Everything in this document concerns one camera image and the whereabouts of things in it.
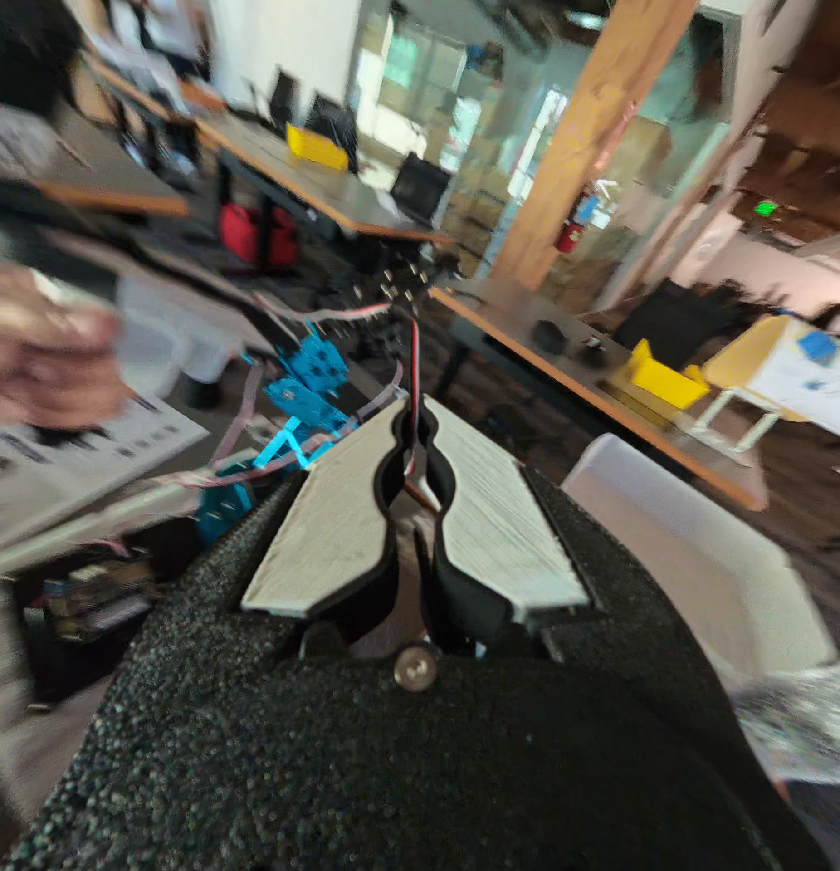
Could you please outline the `wooden pillar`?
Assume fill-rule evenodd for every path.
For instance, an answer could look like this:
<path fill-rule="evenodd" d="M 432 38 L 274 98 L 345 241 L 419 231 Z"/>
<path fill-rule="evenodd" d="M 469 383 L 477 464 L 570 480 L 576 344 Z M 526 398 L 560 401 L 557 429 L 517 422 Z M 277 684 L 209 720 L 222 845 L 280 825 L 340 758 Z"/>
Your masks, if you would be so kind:
<path fill-rule="evenodd" d="M 697 9 L 697 1 L 616 2 L 489 273 L 536 290 L 581 191 L 599 177 Z"/>

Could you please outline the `person's left hand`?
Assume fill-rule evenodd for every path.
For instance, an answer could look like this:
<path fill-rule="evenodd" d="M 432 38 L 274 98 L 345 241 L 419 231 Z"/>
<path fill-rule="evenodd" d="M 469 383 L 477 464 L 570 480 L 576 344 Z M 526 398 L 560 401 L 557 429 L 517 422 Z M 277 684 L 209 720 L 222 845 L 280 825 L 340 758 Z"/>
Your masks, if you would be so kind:
<path fill-rule="evenodd" d="M 0 426 L 89 430 L 119 416 L 132 395 L 120 332 L 112 309 L 55 301 L 31 269 L 1 264 Z"/>

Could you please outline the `wood edged office desk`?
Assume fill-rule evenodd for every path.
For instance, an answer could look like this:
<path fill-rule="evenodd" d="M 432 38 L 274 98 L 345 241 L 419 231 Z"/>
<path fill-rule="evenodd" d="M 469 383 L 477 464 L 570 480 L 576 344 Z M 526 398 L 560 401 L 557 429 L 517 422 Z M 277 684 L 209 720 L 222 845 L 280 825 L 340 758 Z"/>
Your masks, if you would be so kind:
<path fill-rule="evenodd" d="M 231 114 L 197 117 L 195 126 L 200 142 L 216 152 L 219 204 L 230 202 L 234 178 L 256 195 L 261 218 L 253 274 L 265 270 L 276 207 L 363 275 L 382 271 L 396 254 L 416 255 L 424 245 L 454 241 L 431 225 L 398 219 L 357 176 L 298 158 L 286 141 Z"/>
<path fill-rule="evenodd" d="M 0 183 L 97 212 L 190 214 L 180 194 L 67 104 L 45 118 L 0 103 Z"/>
<path fill-rule="evenodd" d="M 730 459 L 679 430 L 650 418 L 606 391 L 606 382 L 630 352 L 512 279 L 468 279 L 434 288 L 430 297 L 454 313 L 454 345 L 436 385 L 442 401 L 470 354 L 497 370 L 593 437 L 611 433 L 664 469 L 699 480 L 752 512 L 770 505 L 756 449 L 745 463 Z"/>

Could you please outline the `white yellow cart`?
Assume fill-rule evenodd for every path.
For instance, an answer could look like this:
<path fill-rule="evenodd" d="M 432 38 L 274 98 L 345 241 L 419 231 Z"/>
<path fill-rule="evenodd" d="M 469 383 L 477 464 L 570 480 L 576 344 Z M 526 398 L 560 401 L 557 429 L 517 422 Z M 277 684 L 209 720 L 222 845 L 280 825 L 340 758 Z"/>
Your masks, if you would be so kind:
<path fill-rule="evenodd" d="M 840 438 L 840 339 L 791 315 L 764 318 L 715 354 L 702 368 L 719 393 L 696 419 L 678 426 L 730 456 L 744 454 L 780 420 L 807 422 Z M 763 412 L 739 441 L 713 428 L 732 401 Z"/>

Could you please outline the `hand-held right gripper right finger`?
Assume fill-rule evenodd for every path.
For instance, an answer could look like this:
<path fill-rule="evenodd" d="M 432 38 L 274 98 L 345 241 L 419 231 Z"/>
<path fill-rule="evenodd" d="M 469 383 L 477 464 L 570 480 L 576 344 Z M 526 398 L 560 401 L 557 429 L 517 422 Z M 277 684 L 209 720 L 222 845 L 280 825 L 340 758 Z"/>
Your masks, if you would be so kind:
<path fill-rule="evenodd" d="M 428 600 L 439 625 L 467 640 L 591 611 L 591 592 L 507 450 L 424 396 L 425 480 L 438 505 Z"/>

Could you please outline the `open instruction booklet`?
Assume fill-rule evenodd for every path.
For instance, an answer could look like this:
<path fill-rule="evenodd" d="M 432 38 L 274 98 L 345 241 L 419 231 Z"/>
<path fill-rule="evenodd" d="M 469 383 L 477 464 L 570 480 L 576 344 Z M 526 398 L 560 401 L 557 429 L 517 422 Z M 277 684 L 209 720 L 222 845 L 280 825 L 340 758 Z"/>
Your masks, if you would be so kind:
<path fill-rule="evenodd" d="M 136 397 L 122 416 L 67 438 L 0 427 L 0 549 L 95 502 L 208 437 L 156 398 Z"/>

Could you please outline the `yellow storage bin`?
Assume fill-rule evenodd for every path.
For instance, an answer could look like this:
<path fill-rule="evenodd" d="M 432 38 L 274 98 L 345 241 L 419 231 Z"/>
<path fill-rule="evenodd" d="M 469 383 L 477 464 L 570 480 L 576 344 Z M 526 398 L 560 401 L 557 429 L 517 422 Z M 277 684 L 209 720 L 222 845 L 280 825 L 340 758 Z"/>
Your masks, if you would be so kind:
<path fill-rule="evenodd" d="M 287 145 L 295 158 L 338 172 L 349 170 L 347 151 L 327 136 L 292 124 L 286 125 Z"/>
<path fill-rule="evenodd" d="M 686 411 L 711 392 L 700 368 L 670 368 L 654 357 L 646 339 L 640 340 L 627 362 L 608 376 L 607 384 L 659 413 Z"/>

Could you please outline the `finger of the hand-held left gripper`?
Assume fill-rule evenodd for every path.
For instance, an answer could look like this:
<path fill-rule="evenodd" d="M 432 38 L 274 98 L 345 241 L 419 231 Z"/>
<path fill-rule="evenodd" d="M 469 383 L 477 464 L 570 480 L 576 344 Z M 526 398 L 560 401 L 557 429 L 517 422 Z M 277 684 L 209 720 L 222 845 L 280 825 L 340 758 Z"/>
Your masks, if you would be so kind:
<path fill-rule="evenodd" d="M 177 262 L 181 269 L 166 270 L 161 296 L 181 313 L 223 333 L 246 349 L 269 354 L 295 349 L 299 336 L 267 313 L 251 291 L 193 263 Z"/>

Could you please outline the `red fire extinguisher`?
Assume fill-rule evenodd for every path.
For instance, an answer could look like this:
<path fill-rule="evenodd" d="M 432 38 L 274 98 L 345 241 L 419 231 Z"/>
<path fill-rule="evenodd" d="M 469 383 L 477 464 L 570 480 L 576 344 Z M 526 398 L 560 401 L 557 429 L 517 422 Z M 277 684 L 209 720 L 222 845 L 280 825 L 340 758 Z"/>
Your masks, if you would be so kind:
<path fill-rule="evenodd" d="M 571 207 L 557 238 L 556 250 L 561 254 L 570 253 L 591 223 L 591 217 L 598 204 L 594 186 L 585 186 Z"/>

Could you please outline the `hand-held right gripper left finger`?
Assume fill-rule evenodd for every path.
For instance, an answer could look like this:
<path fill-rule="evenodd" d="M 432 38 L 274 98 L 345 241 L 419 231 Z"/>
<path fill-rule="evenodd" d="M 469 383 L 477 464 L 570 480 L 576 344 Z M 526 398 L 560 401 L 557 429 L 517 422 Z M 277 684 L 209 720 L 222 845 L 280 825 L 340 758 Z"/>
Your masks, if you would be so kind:
<path fill-rule="evenodd" d="M 241 599 L 243 611 L 311 619 L 387 570 L 407 412 L 406 399 L 393 401 L 310 464 Z"/>

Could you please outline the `red bag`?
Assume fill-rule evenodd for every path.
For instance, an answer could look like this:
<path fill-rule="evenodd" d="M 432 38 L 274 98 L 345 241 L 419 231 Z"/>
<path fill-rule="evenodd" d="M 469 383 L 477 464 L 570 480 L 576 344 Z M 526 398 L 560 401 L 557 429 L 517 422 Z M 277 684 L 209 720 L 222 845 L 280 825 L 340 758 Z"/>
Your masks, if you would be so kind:
<path fill-rule="evenodd" d="M 282 208 L 271 209 L 267 242 L 261 243 L 261 210 L 234 202 L 220 206 L 218 233 L 231 253 L 260 269 L 294 267 L 298 262 L 296 223 Z"/>

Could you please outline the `black office chair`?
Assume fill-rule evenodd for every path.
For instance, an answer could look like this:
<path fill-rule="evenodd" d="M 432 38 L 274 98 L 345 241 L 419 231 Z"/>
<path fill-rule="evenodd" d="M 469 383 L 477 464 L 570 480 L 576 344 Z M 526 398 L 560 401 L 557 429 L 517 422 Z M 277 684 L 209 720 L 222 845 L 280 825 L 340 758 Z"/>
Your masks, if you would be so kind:
<path fill-rule="evenodd" d="M 398 210 L 408 219 L 431 226 L 450 180 L 449 171 L 411 152 L 400 166 L 390 195 Z"/>

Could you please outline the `orange white cardboard box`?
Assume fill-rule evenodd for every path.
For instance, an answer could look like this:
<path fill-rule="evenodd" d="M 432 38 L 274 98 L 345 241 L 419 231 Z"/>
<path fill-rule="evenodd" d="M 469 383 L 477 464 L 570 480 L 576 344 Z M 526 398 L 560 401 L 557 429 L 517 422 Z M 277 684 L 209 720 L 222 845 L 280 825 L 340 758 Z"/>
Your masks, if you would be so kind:
<path fill-rule="evenodd" d="M 592 441 L 561 489 L 643 564 L 724 685 L 840 660 L 788 554 L 618 437 Z"/>

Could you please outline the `blue toy robot arm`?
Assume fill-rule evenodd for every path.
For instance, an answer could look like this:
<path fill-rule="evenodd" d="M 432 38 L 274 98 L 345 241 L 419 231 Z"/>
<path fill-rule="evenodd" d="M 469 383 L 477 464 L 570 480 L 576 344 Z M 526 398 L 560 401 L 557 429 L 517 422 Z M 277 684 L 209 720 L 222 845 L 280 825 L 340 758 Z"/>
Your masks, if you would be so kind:
<path fill-rule="evenodd" d="M 293 469 L 305 470 L 313 461 L 333 448 L 342 437 L 357 430 L 379 408 L 395 398 L 401 389 L 404 373 L 408 374 L 407 401 L 409 429 L 406 450 L 409 452 L 405 473 L 415 465 L 415 445 L 421 409 L 420 339 L 416 302 L 432 286 L 434 279 L 456 275 L 461 277 L 458 258 L 446 254 L 431 262 L 428 270 L 415 264 L 385 275 L 383 294 L 387 302 L 377 302 L 355 309 L 321 309 L 295 316 L 278 314 L 273 302 L 262 297 L 258 301 L 274 318 L 295 330 L 299 345 L 290 354 L 281 354 L 276 363 L 249 357 L 251 369 L 237 416 L 231 421 L 225 436 L 208 462 L 216 467 L 219 482 L 206 488 L 201 506 L 195 513 L 198 536 L 205 546 L 212 545 L 256 505 L 257 489 L 268 486 Z M 382 387 L 365 406 L 347 415 L 330 399 L 338 398 L 339 389 L 347 382 L 349 368 L 336 346 L 322 336 L 324 321 L 335 324 L 364 325 L 376 317 L 384 317 L 381 328 L 372 330 L 371 343 L 385 343 L 387 329 L 399 329 L 398 321 L 410 323 L 407 351 L 388 351 L 396 360 L 396 370 L 387 386 Z M 266 380 L 264 394 L 280 409 L 287 421 L 275 434 L 266 437 L 261 453 L 253 462 L 228 460 L 227 456 L 248 428 L 255 415 L 257 394 Z"/>

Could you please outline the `control circuit board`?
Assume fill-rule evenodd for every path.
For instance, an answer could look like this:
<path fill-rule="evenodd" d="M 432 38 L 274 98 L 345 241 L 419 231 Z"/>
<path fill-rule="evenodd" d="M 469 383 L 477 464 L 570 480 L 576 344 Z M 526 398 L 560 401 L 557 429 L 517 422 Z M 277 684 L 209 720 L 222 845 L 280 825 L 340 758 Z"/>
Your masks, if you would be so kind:
<path fill-rule="evenodd" d="M 147 615 L 159 600 L 150 558 L 110 559 L 45 580 L 26 610 L 58 640 L 84 645 Z"/>

